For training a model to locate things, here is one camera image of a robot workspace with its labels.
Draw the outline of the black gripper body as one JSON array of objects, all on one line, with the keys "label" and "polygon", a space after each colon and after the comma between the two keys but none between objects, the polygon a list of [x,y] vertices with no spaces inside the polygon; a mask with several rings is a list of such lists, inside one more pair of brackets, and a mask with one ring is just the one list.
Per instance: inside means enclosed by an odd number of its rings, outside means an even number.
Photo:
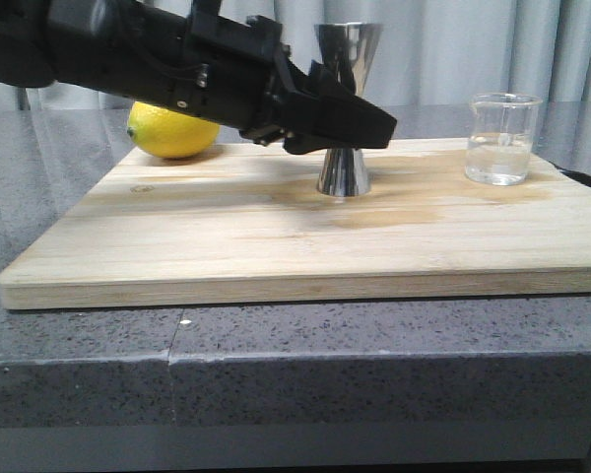
[{"label": "black gripper body", "polygon": [[220,9],[219,1],[194,1],[174,18],[165,106],[235,128],[256,144],[303,145],[307,79],[282,43],[283,26],[259,15],[238,23]]}]

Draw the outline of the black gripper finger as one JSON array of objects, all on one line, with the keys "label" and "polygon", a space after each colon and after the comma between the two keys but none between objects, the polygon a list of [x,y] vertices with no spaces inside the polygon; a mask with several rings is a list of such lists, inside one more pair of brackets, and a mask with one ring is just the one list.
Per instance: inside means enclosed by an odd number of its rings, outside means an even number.
[{"label": "black gripper finger", "polygon": [[355,96],[328,68],[316,61],[310,64],[305,88],[320,98],[351,99]]},{"label": "black gripper finger", "polygon": [[285,110],[284,149],[308,154],[328,148],[385,149],[397,119],[356,97],[297,100]]}]

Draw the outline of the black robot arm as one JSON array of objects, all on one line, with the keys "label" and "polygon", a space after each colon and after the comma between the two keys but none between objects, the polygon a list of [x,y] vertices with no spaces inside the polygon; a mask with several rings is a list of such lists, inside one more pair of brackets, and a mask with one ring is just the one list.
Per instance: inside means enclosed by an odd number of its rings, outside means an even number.
[{"label": "black robot arm", "polygon": [[157,105],[303,155],[383,149],[395,118],[323,65],[291,61],[281,25],[224,18],[217,1],[187,16],[139,1],[0,1],[0,83],[66,83]]}]

